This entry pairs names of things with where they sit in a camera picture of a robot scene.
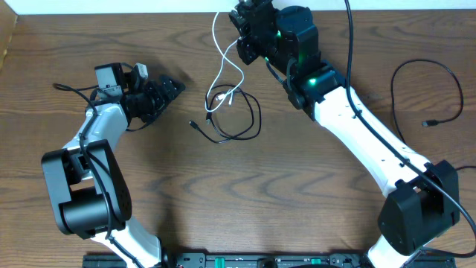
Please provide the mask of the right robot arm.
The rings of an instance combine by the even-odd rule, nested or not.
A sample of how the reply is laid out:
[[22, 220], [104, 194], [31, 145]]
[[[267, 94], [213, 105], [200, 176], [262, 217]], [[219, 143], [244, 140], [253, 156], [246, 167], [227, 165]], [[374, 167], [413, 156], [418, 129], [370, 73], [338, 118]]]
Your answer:
[[371, 113], [349, 80], [322, 59], [309, 8], [241, 1], [229, 17], [239, 32], [241, 60], [263, 58], [283, 73], [293, 106], [335, 135], [375, 179], [385, 203], [380, 238], [367, 252], [372, 267], [409, 265], [459, 222], [455, 168], [416, 153]]

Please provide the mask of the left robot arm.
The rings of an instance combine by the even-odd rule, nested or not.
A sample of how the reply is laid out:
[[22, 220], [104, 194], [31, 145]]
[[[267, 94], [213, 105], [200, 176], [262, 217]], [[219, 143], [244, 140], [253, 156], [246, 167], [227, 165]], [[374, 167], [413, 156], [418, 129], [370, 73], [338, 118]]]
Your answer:
[[114, 155], [133, 118], [146, 126], [185, 89], [167, 75], [148, 78], [137, 63], [95, 67], [85, 121], [61, 149], [45, 153], [41, 166], [58, 229], [108, 247], [110, 255], [88, 254], [84, 267], [176, 267], [177, 261], [132, 215], [132, 198]]

